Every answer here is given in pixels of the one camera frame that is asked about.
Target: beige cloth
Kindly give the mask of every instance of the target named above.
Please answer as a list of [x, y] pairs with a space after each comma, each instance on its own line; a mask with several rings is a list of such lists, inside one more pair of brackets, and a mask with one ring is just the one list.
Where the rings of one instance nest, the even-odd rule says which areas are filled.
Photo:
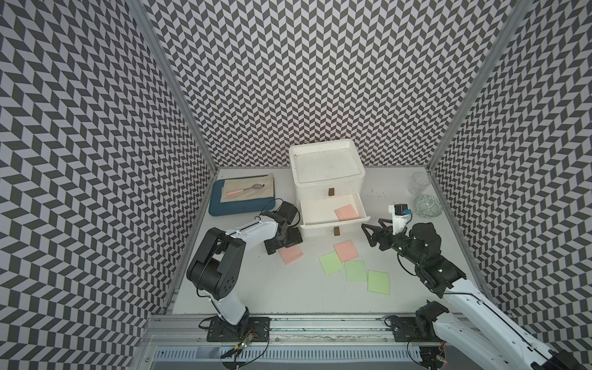
[[[229, 191], [250, 188], [254, 184], [265, 185], [262, 189], [249, 189], [235, 195], [226, 195]], [[274, 175], [244, 179], [226, 179], [222, 188], [220, 203], [248, 201], [251, 199], [271, 198], [274, 195]]]

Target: black wire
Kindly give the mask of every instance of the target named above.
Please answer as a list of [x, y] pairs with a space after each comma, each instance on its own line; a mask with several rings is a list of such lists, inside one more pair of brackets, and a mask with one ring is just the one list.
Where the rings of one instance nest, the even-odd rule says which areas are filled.
[[258, 215], [257, 215], [257, 216], [255, 216], [254, 218], [258, 218], [258, 220], [257, 220], [258, 222], [254, 222], [254, 223], [252, 223], [252, 224], [245, 225], [245, 226], [244, 226], [244, 228], [242, 228], [242, 229], [238, 229], [238, 230], [236, 230], [236, 231], [233, 231], [233, 232], [232, 232], [232, 233], [230, 233], [230, 234], [226, 234], [226, 235], [224, 235], [224, 237], [229, 237], [229, 236], [232, 236], [232, 235], [236, 234], [236, 233], [237, 233], [237, 232], [239, 232], [239, 231], [246, 230], [246, 229], [248, 229], [248, 228], [249, 228], [249, 227], [251, 227], [251, 226], [257, 225], [257, 223], [259, 223], [259, 221], [261, 221], [261, 217], [259, 217]]
[[209, 296], [209, 295], [201, 295], [201, 294], [200, 294], [200, 280], [201, 280], [201, 276], [204, 274], [204, 271], [205, 271], [206, 267], [208, 267], [208, 264], [210, 263], [210, 261], [211, 261], [211, 260], [212, 260], [212, 258], [214, 257], [214, 254], [215, 254], [215, 253], [212, 253], [212, 254], [211, 254], [211, 256], [208, 258], [208, 260], [206, 261], [206, 263], [205, 263], [205, 265], [204, 265], [204, 269], [201, 271], [200, 277], [198, 277], [198, 278], [197, 278], [197, 284], [196, 284], [196, 286], [197, 286], [197, 289], [196, 289], [196, 291], [195, 291], [195, 292], [197, 293], [197, 296], [198, 296], [198, 297], [201, 297], [201, 298], [210, 298], [210, 296]]
[[[428, 288], [428, 290], [429, 290], [430, 292], [434, 293], [434, 294], [437, 294], [436, 292], [434, 292], [434, 291], [433, 291], [433, 290], [431, 290], [430, 288]], [[504, 324], [508, 325], [508, 327], [509, 327], [510, 329], [512, 329], [512, 331], [513, 331], [513, 332], [515, 332], [515, 333], [516, 333], [516, 334], [517, 334], [517, 335], [520, 337], [520, 339], [522, 339], [522, 341], [523, 341], [523, 342], [525, 342], [527, 345], [529, 345], [529, 346], [530, 346], [530, 348], [532, 348], [532, 349], [533, 349], [533, 350], [534, 350], [536, 353], [538, 353], [538, 354], [539, 354], [541, 357], [543, 357], [545, 360], [549, 361], [549, 359], [548, 359], [548, 358], [547, 358], [545, 355], [543, 355], [542, 353], [540, 353], [540, 351], [538, 351], [538, 350], [537, 350], [537, 349], [536, 349], [536, 348], [535, 348], [535, 347], [534, 347], [532, 344], [530, 344], [530, 343], [529, 343], [529, 342], [528, 342], [526, 339], [524, 339], [524, 337], [523, 337], [523, 336], [522, 336], [522, 335], [521, 335], [521, 334], [520, 334], [520, 333], [519, 333], [519, 332], [518, 332], [516, 329], [514, 329], [514, 327], [513, 327], [512, 325], [508, 324], [508, 322], [507, 322], [507, 321], [505, 321], [505, 319], [504, 319], [502, 316], [500, 316], [500, 315], [499, 315], [497, 312], [495, 312], [495, 311], [494, 311], [494, 309], [493, 309], [493, 308], [489, 307], [489, 305], [488, 305], [487, 303], [485, 303], [485, 301], [483, 301], [482, 299], [480, 299], [479, 297], [477, 297], [477, 296], [476, 296], [476, 295], [474, 295], [473, 293], [462, 293], [462, 292], [442, 292], [442, 294], [470, 295], [470, 296], [472, 296], [473, 298], [475, 298], [476, 300], [478, 300], [479, 302], [482, 302], [482, 303], [483, 303], [483, 305], [484, 305], [485, 307], [487, 307], [487, 308], [488, 308], [488, 309], [489, 309], [491, 312], [493, 312], [493, 313], [494, 313], [494, 315], [496, 315], [496, 316], [497, 316], [497, 317], [498, 317], [498, 318], [499, 318], [501, 321], [503, 321], [503, 323], [504, 323]]]
[[[248, 331], [248, 332], [247, 332], [247, 333], [244, 335], [244, 337], [240, 338], [240, 341], [239, 341], [239, 343], [238, 343], [236, 346], [239, 346], [239, 345], [243, 344], [243, 343], [244, 343], [244, 342], [247, 340], [247, 337], [249, 336], [249, 332], [250, 332], [251, 330], [253, 330], [253, 328], [249, 329], [249, 331]], [[241, 354], [242, 352], [243, 352], [243, 350], [241, 350], [240, 352], [235, 352], [235, 353], [234, 353], [234, 359], [233, 359], [233, 361], [232, 361], [232, 364], [234, 365], [234, 368], [235, 368], [235, 369], [239, 369], [239, 368], [241, 368], [241, 367], [243, 367], [243, 366], [244, 366], [244, 365], [239, 365], [238, 363], [236, 363], [236, 359], [237, 359], [237, 358], [240, 356], [240, 354]]]
[[397, 261], [399, 261], [399, 265], [401, 265], [405, 272], [407, 272], [411, 276], [417, 276], [417, 274], [412, 274], [411, 272], [409, 272], [409, 270], [405, 268], [405, 266], [403, 266], [403, 264], [401, 263], [401, 256], [399, 255], [399, 253], [397, 253]]
[[265, 207], [267, 207], [267, 205], [268, 205], [269, 203], [271, 203], [271, 202], [275, 202], [275, 201], [276, 201], [276, 200], [278, 200], [278, 199], [279, 199], [279, 200], [281, 200], [281, 201], [282, 201], [282, 203], [284, 203], [284, 200], [283, 200], [282, 198], [274, 198], [274, 199], [270, 200], [269, 202], [265, 203], [265, 205], [263, 206], [263, 208], [261, 208], [261, 212], [259, 212], [259, 215], [261, 215], [261, 214], [263, 213], [263, 211], [264, 211]]
[[206, 317], [205, 319], [201, 320], [201, 322], [199, 323], [199, 325], [197, 325], [197, 327], [199, 327], [202, 330], [209, 330], [210, 329], [209, 326], [208, 327], [205, 327], [205, 326], [202, 326], [202, 324], [204, 323], [204, 321], [212, 320], [212, 319], [214, 319], [216, 317], [218, 317], [218, 315]]
[[411, 356], [411, 352], [409, 352], [409, 343], [411, 343], [411, 340], [409, 342], [407, 342], [407, 354], [409, 356], [409, 358], [415, 362], [416, 364], [418, 364], [419, 366], [421, 366], [424, 369], [427, 369], [427, 367], [423, 366], [422, 364], [420, 364], [419, 362], [415, 361], [415, 359], [413, 358], [413, 356]]
[[[253, 325], [253, 326], [259, 326], [259, 327], [262, 327], [263, 329], [267, 329], [265, 326], [261, 326], [261, 325], [257, 325], [257, 324], [255, 324], [255, 325]], [[267, 351], [267, 348], [269, 347], [269, 337], [270, 337], [270, 336], [271, 336], [271, 335], [270, 335], [270, 332], [269, 332], [269, 330], [268, 330], [268, 331], [267, 331], [267, 345], [265, 346], [265, 349], [263, 350], [263, 352], [261, 352], [261, 354], [260, 354], [259, 356], [255, 357], [254, 359], [252, 359], [251, 361], [249, 361], [249, 362], [245, 363], [244, 365], [240, 365], [240, 366], [239, 366], [239, 368], [241, 368], [241, 367], [243, 367], [243, 366], [246, 366], [246, 365], [250, 364], [251, 362], [253, 362], [253, 361], [255, 361], [255, 360], [259, 359], [261, 356], [263, 356], [263, 354], [264, 354], [264, 353]]]

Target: blue tray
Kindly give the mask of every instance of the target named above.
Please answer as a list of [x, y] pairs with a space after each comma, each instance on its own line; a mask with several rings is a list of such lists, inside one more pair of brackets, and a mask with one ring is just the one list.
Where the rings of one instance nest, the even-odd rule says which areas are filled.
[[[241, 179], [255, 178], [262, 176], [247, 176]], [[212, 188], [212, 197], [210, 200], [210, 208], [208, 212], [212, 216], [226, 216], [229, 214], [261, 212], [273, 210], [275, 208], [275, 184], [274, 196], [270, 198], [251, 199], [248, 201], [226, 202], [221, 203], [222, 189], [224, 188], [224, 180], [218, 180], [214, 183]]]

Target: green patterned bowl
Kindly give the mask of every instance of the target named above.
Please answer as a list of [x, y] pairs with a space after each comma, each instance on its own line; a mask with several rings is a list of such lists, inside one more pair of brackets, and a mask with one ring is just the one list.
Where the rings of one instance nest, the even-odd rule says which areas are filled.
[[413, 204], [415, 205], [415, 213], [419, 217], [432, 218], [442, 214], [442, 204], [431, 195], [418, 195]]

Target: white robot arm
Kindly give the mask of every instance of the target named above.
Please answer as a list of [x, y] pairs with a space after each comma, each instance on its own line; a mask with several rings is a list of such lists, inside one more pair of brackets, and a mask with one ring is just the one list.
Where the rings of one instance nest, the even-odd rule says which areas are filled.
[[[226, 231], [211, 228], [195, 252], [186, 277], [195, 285], [198, 296], [211, 300], [218, 317], [235, 336], [243, 335], [249, 318], [249, 310], [233, 290], [244, 252], [262, 242], [270, 255], [279, 248], [302, 243], [298, 223], [291, 224], [297, 214], [294, 205], [283, 202], [277, 210], [262, 212], [241, 227]], [[223, 256], [218, 260], [214, 255]]]
[[407, 236], [406, 227], [401, 229], [394, 222], [386, 226], [390, 223], [386, 219], [378, 222], [381, 226], [362, 224], [370, 246], [379, 244], [380, 250], [395, 250], [412, 262], [427, 289], [462, 312], [485, 336], [465, 327], [445, 306], [432, 301], [417, 310], [415, 318], [390, 317], [395, 341], [444, 340], [484, 370], [584, 369], [572, 354], [554, 352], [507, 317], [444, 258], [440, 254], [442, 239], [432, 223], [415, 224]]

